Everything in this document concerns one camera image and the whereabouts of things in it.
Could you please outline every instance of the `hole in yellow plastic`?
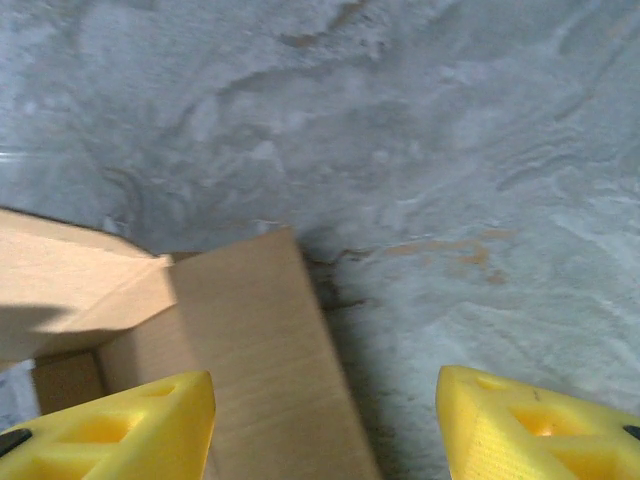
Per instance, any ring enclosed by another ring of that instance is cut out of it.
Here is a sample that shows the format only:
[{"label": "hole in yellow plastic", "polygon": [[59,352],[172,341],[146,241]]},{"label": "hole in yellow plastic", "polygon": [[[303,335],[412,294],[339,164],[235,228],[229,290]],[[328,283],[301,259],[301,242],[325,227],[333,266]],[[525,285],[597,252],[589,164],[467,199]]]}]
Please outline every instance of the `hole in yellow plastic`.
[{"label": "hole in yellow plastic", "polygon": [[173,385],[165,385],[164,387],[149,390],[142,394],[143,397],[166,397],[176,389]]},{"label": "hole in yellow plastic", "polygon": [[555,451],[553,454],[579,480],[627,480],[640,478],[638,472],[611,450]]},{"label": "hole in yellow plastic", "polygon": [[506,386],[502,385],[498,381],[490,378],[485,378],[485,377],[476,378],[476,383],[480,385],[480,387],[484,388],[485,390],[506,390],[507,389]]},{"label": "hole in yellow plastic", "polygon": [[142,415],[98,415],[61,437],[61,443],[118,443],[142,420]]},{"label": "hole in yellow plastic", "polygon": [[83,458],[36,458],[10,477],[12,480],[81,480],[96,463],[97,460]]},{"label": "hole in yellow plastic", "polygon": [[588,435],[588,426],[582,424],[570,414],[552,408],[517,408],[511,413],[518,421],[536,436]]}]

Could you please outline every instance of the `concrete floor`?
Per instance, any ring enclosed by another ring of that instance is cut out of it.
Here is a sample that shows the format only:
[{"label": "concrete floor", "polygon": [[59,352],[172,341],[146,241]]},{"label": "concrete floor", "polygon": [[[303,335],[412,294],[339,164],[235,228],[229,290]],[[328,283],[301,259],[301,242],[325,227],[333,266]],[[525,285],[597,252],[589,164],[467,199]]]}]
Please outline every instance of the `concrete floor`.
[{"label": "concrete floor", "polygon": [[387,478],[445,479],[442,364],[640,413],[638,6],[0,0],[0,203],[294,225]]}]

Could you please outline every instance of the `floor stain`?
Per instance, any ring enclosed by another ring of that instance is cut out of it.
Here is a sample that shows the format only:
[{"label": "floor stain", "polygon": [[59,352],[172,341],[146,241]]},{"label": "floor stain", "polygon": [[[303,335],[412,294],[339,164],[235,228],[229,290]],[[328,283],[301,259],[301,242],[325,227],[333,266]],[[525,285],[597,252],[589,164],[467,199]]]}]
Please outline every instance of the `floor stain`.
[{"label": "floor stain", "polygon": [[280,35],[280,41],[285,45],[294,48],[308,48],[315,45],[321,38],[329,35],[338,28],[346,25],[353,15],[362,10],[369,0],[357,0],[356,2],[344,3],[340,6],[338,14],[329,22],[324,32],[303,35]]}]

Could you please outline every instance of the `cardboard box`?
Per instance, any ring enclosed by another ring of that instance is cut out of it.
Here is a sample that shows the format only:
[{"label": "cardboard box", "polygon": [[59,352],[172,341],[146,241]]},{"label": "cardboard box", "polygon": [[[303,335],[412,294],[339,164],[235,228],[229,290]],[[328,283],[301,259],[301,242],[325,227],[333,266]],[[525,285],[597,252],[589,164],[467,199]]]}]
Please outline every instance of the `cardboard box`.
[{"label": "cardboard box", "polygon": [[206,478],[381,478],[290,230],[154,257],[0,211],[0,259],[0,362],[37,358],[43,413],[204,369]]}]

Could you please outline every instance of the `cardboard edge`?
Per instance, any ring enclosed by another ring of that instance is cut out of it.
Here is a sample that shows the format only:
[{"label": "cardboard edge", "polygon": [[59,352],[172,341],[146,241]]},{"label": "cardboard edge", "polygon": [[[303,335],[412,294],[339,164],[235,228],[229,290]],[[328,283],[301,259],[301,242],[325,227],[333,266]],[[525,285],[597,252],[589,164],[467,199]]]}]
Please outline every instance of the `cardboard edge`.
[{"label": "cardboard edge", "polygon": [[157,258],[131,241],[90,227],[61,220],[0,208],[0,228],[16,230],[36,237],[49,238],[80,247],[104,250],[114,255],[134,258]]}]

